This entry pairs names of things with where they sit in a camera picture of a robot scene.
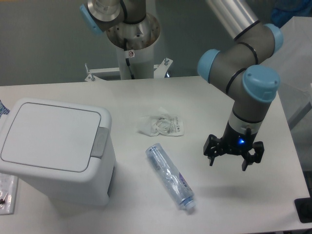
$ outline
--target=plastic water bottle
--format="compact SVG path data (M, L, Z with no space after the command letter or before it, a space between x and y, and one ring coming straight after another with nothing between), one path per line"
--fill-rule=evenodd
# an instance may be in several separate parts
M194 193L161 145L157 143L145 153L177 205L191 213L195 206Z
M9 112L10 112L9 109L7 109L0 100L0 117L2 115L7 115Z

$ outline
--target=gray wall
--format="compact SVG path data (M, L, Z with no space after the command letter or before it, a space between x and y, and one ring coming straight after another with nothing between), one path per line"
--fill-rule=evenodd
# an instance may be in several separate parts
M90 69L117 67L106 35L85 25L79 6L87 0L0 2L0 85L78 82ZM270 21L274 0L248 1L258 17ZM228 49L231 38L205 0L147 0L161 25L155 63L174 60L175 77L197 75L208 49Z

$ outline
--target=white table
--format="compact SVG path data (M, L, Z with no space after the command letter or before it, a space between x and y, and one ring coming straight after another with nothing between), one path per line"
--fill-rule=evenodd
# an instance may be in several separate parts
M293 203L309 193L278 96L256 138L264 142L262 162L245 172L240 156L220 156L210 167L203 155L208 135L222 136L233 101L200 77L0 87L9 109L22 97L107 108L117 173L106 208L50 200L20 180L14 215L0 216L1 233L237 234L312 227L300 223ZM184 136L136 132L138 119L159 107L183 118ZM195 193L192 215L177 209L147 161L145 150L157 142Z

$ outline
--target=light blue joint cap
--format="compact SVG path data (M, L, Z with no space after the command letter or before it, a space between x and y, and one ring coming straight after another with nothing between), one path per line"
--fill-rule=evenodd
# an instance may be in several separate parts
M282 45L284 43L283 33L274 24L267 23L264 26L267 26L268 28L270 28L270 30L272 31L272 33L274 35L274 40L275 40L274 54L275 54L282 47Z
M94 20L92 19L88 10L86 9L86 7L84 5L80 6L80 12L82 13L82 17L83 17L84 21L88 24L88 26L91 28L91 30L94 34L99 35L99 34L103 33L102 30L100 30L100 28L94 22Z
M208 83L209 82L209 73L211 66L214 62L216 55L219 53L219 50L208 50L205 54L202 55L200 58L198 65L197 65L197 72L198 74L204 78Z
M262 65L250 66L243 75L243 86L246 92L263 103L270 103L274 100L279 85L278 73Z

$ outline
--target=blue led light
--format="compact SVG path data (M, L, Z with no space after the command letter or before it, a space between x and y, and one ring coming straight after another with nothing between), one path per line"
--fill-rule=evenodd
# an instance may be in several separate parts
M238 143L241 145L241 144L245 143L245 141L243 139L239 139Z

